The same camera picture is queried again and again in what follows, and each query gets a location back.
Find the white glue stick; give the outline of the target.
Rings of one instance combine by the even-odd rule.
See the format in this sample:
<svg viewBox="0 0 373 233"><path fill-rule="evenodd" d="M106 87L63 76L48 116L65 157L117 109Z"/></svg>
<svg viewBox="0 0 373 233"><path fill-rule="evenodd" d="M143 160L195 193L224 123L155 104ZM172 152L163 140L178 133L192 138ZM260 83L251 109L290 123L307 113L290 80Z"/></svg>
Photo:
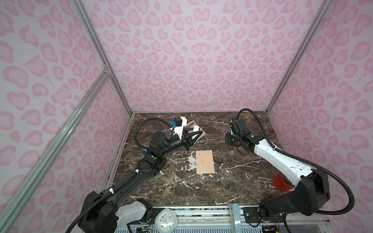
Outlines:
<svg viewBox="0 0 373 233"><path fill-rule="evenodd" d="M201 128L198 125L193 126L193 132L198 132L200 130L201 130Z"/></svg>

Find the peach envelope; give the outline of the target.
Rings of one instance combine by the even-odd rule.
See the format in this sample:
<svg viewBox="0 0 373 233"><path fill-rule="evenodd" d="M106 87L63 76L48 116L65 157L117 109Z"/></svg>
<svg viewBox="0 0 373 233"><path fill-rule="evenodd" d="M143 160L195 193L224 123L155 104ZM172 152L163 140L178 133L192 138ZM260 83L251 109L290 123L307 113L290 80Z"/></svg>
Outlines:
<svg viewBox="0 0 373 233"><path fill-rule="evenodd" d="M214 174L214 161L212 150L196 151L196 173L197 174Z"/></svg>

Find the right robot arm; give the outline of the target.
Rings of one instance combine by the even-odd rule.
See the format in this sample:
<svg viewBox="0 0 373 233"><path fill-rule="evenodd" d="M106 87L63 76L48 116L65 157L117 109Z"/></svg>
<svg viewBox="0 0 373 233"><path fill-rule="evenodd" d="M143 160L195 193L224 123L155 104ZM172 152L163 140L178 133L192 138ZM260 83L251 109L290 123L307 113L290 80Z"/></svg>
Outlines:
<svg viewBox="0 0 373 233"><path fill-rule="evenodd" d="M225 135L226 145L243 148L262 157L280 171L283 181L295 187L291 192L262 200L258 210L261 220L270 221L284 212L310 216L329 201L329 182L324 171L312 169L277 152L277 147L272 147L263 134L251 132L242 119L233 119L229 125L231 131Z"/></svg>

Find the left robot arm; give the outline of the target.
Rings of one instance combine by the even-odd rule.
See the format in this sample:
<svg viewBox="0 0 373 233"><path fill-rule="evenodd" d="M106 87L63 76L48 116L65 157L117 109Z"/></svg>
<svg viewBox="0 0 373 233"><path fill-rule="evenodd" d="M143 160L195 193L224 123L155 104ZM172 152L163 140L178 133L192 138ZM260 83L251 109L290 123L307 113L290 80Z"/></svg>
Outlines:
<svg viewBox="0 0 373 233"><path fill-rule="evenodd" d="M203 131L194 132L192 128L182 130L180 136L168 139L163 132L151 135L147 154L138 162L135 169L125 178L110 188L97 193L91 192L85 198L80 215L66 230L70 233L78 226L85 233L113 233L118 227L133 221L148 221L151 216L152 206L144 199L139 199L132 204L124 202L143 183L156 176L166 165L165 155L180 147L189 150Z"/></svg>

